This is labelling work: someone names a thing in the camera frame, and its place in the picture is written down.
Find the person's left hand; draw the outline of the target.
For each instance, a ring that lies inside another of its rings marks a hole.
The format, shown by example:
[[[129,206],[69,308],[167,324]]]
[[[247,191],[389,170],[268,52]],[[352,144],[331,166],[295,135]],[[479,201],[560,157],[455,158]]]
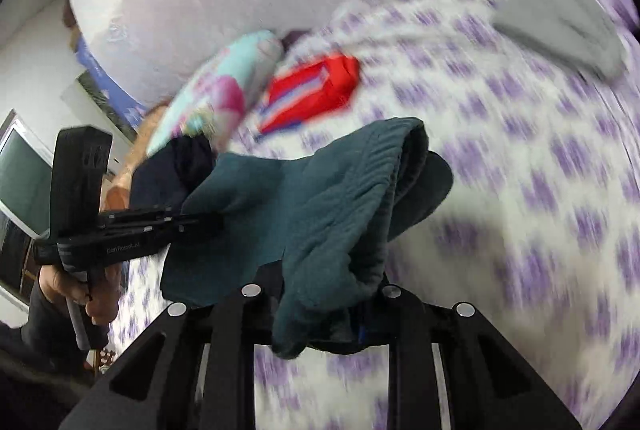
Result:
[[[45,265],[40,268],[38,284],[44,298],[64,316],[68,315],[67,301],[81,306],[93,325],[107,326],[118,314],[122,266],[108,266],[91,286],[81,283],[62,268]]]

